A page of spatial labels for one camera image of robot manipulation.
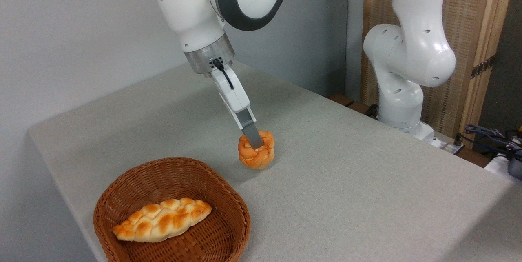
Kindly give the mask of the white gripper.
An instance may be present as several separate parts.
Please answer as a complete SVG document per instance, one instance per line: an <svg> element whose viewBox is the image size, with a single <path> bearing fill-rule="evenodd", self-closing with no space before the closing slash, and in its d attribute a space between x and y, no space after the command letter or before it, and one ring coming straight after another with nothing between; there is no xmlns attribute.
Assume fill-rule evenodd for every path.
<svg viewBox="0 0 522 262"><path fill-rule="evenodd" d="M248 138L252 149L258 149L263 146L263 140L255 126L256 119L249 108L250 100L239 78L228 64L214 64L213 68L210 74L222 99L231 112L236 114L240 128Z"/></svg>

